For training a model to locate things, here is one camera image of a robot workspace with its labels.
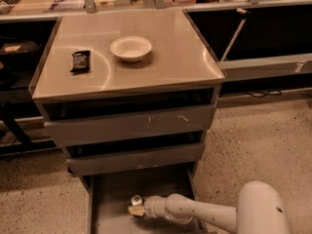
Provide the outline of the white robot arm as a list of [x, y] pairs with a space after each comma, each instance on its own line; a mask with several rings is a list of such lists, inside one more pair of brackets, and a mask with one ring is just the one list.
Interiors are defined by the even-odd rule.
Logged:
[[293, 234], [282, 197], [271, 185], [257, 180], [242, 187], [235, 207], [199, 202], [180, 194], [134, 195], [128, 211], [175, 224], [188, 224], [196, 218], [230, 234]]

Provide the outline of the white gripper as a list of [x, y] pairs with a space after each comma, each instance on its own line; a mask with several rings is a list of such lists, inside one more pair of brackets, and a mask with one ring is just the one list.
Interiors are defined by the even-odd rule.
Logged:
[[145, 199], [143, 205], [128, 206], [131, 215], [143, 217], [144, 213], [151, 218], [165, 218], [167, 211], [167, 198], [151, 196]]

